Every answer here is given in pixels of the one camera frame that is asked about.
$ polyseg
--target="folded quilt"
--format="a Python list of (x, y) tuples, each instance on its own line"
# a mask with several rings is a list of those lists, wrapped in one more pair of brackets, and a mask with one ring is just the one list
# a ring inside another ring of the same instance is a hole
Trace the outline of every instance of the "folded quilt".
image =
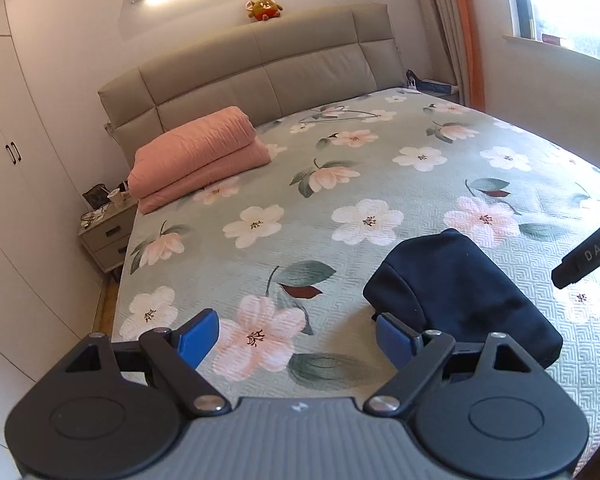
[(150, 213), (186, 194), (223, 180), (243, 171), (264, 166), (271, 162), (269, 150), (260, 139), (229, 155), (225, 155), (199, 170), (189, 173), (180, 180), (141, 198), (138, 209), (142, 214)]
[(442, 330), (461, 342), (505, 332), (544, 368), (562, 336), (471, 239), (455, 229), (405, 240), (365, 285), (376, 315), (389, 312), (418, 332)]
[(138, 149), (129, 191), (145, 198), (244, 148), (255, 137), (249, 118), (235, 106), (183, 124)]

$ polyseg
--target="wardrobe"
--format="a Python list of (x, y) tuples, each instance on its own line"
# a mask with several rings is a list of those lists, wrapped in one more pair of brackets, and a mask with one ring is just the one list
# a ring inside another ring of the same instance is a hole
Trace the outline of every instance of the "wardrobe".
[(87, 209), (38, 116), (0, 0), (0, 480), (17, 478), (7, 414), (93, 329), (102, 276), (76, 234)]

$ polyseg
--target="orange curtain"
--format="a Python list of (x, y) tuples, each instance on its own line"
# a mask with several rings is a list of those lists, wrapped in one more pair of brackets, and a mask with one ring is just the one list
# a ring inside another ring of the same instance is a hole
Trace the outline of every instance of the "orange curtain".
[(458, 0), (458, 9), (462, 21), (464, 44), (469, 65), (469, 92), (471, 107), (481, 112), (485, 109), (484, 103), (484, 76), (482, 74), (482, 54), (478, 28), (475, 23), (474, 4), (472, 0)]

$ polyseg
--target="beige curtain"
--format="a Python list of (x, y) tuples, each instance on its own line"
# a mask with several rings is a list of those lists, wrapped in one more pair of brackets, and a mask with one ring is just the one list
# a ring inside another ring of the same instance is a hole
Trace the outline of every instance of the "beige curtain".
[(460, 103), (471, 106), (469, 64), (458, 0), (419, 0), (433, 64), (433, 78), (460, 89)]

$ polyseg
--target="nightstand drawer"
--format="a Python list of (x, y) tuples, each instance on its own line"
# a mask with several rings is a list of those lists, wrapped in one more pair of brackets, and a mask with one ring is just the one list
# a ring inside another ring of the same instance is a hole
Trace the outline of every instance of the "nightstand drawer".
[(95, 253), (120, 238), (128, 237), (134, 228), (136, 209), (137, 207), (129, 208), (102, 224), (96, 225), (82, 235), (82, 240)]
[(110, 269), (125, 261), (126, 246), (129, 244), (129, 236), (120, 238), (95, 253), (96, 260), (102, 269)]

